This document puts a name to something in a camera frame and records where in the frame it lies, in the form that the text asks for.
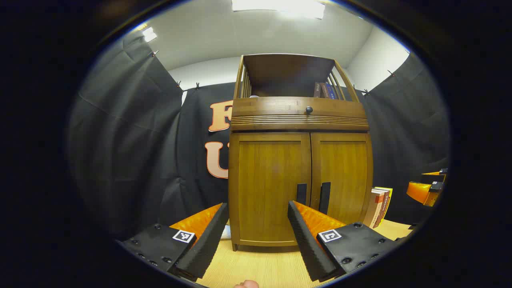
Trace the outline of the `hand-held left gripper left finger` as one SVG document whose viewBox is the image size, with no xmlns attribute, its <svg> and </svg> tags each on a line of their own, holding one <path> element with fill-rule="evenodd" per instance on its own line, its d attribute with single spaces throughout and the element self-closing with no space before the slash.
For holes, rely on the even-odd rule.
<svg viewBox="0 0 512 288">
<path fill-rule="evenodd" d="M 117 243 L 152 268 L 196 282 L 210 266 L 227 221 L 228 204 L 220 203 L 172 225 L 151 224 Z"/>
</svg>

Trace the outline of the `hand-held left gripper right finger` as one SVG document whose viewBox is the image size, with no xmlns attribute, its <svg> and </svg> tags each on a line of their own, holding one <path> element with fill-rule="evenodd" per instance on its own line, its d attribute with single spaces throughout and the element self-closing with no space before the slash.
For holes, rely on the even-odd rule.
<svg viewBox="0 0 512 288">
<path fill-rule="evenodd" d="M 361 222 L 344 224 L 294 200 L 287 216 L 312 281 L 351 274 L 400 244 L 399 238 L 384 237 Z"/>
</svg>

